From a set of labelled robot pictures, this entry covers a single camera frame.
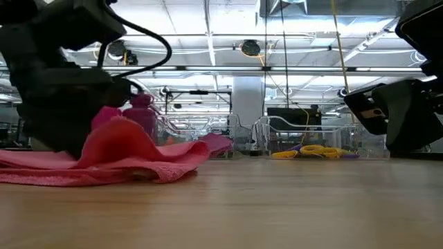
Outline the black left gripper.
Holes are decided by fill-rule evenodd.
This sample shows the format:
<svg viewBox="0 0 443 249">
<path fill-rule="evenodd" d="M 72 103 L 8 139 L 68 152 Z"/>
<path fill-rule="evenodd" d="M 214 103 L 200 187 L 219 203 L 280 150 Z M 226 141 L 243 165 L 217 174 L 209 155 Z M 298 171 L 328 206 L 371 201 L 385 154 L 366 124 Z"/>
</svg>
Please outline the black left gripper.
<svg viewBox="0 0 443 249">
<path fill-rule="evenodd" d="M 0 30 L 0 53 L 10 71 L 10 81 L 21 96 L 18 108 L 29 136 L 75 159 L 82 155 L 91 121 L 102 104 L 92 104 L 85 94 L 54 94 L 42 87 L 43 74 L 51 68 L 80 68 L 69 62 L 59 45 L 41 41 L 30 30 Z"/>
</svg>

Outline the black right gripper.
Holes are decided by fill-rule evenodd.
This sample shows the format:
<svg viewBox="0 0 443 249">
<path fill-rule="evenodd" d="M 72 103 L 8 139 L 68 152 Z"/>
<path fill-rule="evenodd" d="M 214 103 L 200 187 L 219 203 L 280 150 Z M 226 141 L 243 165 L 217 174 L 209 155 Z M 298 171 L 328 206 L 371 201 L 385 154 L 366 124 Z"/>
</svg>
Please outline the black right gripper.
<svg viewBox="0 0 443 249">
<path fill-rule="evenodd" d="M 420 66 L 426 76 L 426 99 L 433 111 L 443 115 L 443 59 L 426 60 Z M 386 144 L 390 151 L 421 149 L 443 138 L 443 124 L 434 113 L 426 113 L 419 80 L 402 80 L 377 87 L 372 99 L 388 119 Z"/>
</svg>

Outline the pink plastic sports bottle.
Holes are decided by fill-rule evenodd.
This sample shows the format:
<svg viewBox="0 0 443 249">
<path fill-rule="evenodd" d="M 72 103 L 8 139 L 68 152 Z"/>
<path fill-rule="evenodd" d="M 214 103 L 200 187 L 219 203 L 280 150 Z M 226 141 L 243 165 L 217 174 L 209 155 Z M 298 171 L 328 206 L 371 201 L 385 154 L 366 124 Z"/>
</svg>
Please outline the pink plastic sports bottle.
<svg viewBox="0 0 443 249">
<path fill-rule="evenodd" d="M 110 121 L 112 118 L 122 115 L 122 111 L 116 107 L 104 106 L 99 110 L 99 112 L 94 116 L 91 121 L 91 131 L 94 131 L 98 127 Z"/>
</svg>

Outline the pink terry towel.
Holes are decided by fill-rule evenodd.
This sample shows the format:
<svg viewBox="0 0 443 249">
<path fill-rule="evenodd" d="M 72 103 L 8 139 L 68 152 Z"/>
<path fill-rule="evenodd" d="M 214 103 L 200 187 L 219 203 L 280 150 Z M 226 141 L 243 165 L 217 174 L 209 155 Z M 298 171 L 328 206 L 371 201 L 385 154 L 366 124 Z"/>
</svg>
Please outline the pink terry towel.
<svg viewBox="0 0 443 249">
<path fill-rule="evenodd" d="M 0 150 L 0 183 L 79 187 L 124 183 L 137 176 L 172 183 L 209 155 L 202 141 L 157 147 L 139 124 L 113 118 L 90 133 L 79 159 L 64 152 Z"/>
</svg>

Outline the purple plastic sports bottle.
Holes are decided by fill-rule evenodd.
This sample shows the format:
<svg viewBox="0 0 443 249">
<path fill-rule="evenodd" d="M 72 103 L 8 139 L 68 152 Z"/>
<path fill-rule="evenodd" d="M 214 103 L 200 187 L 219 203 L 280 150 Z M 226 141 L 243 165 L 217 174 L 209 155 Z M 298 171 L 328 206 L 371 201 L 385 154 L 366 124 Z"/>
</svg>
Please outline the purple plastic sports bottle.
<svg viewBox="0 0 443 249">
<path fill-rule="evenodd" d="M 154 98 L 146 93 L 135 95 L 129 101 L 131 107 L 123 111 L 123 115 L 138 123 L 145 133 L 156 142 L 157 112 L 154 109 Z"/>
</svg>

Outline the magenta microfibre cloth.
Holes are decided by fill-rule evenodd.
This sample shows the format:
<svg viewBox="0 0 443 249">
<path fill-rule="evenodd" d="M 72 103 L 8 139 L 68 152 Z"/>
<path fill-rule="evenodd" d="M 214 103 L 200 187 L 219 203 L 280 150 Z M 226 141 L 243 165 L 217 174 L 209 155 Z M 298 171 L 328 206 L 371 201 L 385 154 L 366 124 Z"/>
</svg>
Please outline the magenta microfibre cloth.
<svg viewBox="0 0 443 249">
<path fill-rule="evenodd" d="M 208 133 L 205 136 L 201 136 L 199 140 L 207 144 L 211 158 L 225 154 L 233 148 L 233 141 L 231 139 L 215 133 Z"/>
</svg>

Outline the clear plastic container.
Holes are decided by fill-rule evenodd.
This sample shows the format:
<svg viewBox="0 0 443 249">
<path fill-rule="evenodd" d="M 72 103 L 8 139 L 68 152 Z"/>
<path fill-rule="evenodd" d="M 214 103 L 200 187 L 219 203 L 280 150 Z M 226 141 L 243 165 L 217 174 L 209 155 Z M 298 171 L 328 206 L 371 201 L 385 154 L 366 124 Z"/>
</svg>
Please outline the clear plastic container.
<svg viewBox="0 0 443 249">
<path fill-rule="evenodd" d="M 251 149 L 251 129 L 241 125 L 239 116 L 225 115 L 164 115 L 156 122 L 156 143 L 160 146 L 198 141 L 208 133 L 226 136 L 233 148 L 212 159 L 231 159 L 247 155 Z"/>
<path fill-rule="evenodd" d="M 271 116 L 258 119 L 251 132 L 251 152 L 270 159 L 385 160 L 390 157 L 384 135 L 372 135 L 360 124 L 305 125 L 280 131 Z"/>
</svg>

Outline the black round ceiling fixture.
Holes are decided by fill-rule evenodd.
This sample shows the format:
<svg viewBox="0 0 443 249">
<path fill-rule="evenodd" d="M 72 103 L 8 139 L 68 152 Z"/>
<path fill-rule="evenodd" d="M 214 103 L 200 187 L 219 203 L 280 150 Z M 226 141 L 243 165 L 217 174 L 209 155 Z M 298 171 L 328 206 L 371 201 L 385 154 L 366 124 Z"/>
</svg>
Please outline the black round ceiling fixture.
<svg viewBox="0 0 443 249">
<path fill-rule="evenodd" d="M 261 51 L 259 44 L 254 39 L 245 39 L 239 47 L 241 52 L 249 57 L 257 57 Z"/>
<path fill-rule="evenodd" d="M 124 57 L 126 51 L 125 41 L 116 40 L 107 47 L 107 54 L 111 59 L 120 60 Z"/>
</svg>

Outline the black background monitor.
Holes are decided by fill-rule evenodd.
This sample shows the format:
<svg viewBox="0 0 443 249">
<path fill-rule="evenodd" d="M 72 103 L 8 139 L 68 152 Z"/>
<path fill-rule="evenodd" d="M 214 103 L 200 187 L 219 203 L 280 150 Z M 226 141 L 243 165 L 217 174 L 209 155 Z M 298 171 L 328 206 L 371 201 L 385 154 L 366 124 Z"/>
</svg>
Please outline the black background monitor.
<svg viewBox="0 0 443 249">
<path fill-rule="evenodd" d="M 318 109 L 267 109 L 267 115 L 271 116 L 270 125 L 280 131 L 301 131 L 305 125 L 320 126 L 322 114 Z"/>
</svg>

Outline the metal overhead beam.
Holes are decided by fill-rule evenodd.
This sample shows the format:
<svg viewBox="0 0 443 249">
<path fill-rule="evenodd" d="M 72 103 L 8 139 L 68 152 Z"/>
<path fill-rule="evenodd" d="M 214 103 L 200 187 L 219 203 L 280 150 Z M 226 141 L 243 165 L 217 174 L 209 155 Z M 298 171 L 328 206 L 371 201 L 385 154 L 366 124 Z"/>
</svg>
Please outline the metal overhead beam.
<svg viewBox="0 0 443 249">
<path fill-rule="evenodd" d="M 185 77 L 193 74 L 215 75 L 307 75 L 307 76 L 340 76 L 343 69 L 340 67 L 324 66 L 160 66 L 150 71 L 141 72 L 141 75 Z M 347 76 L 364 77 L 425 77 L 420 68 L 415 67 L 347 67 Z"/>
</svg>

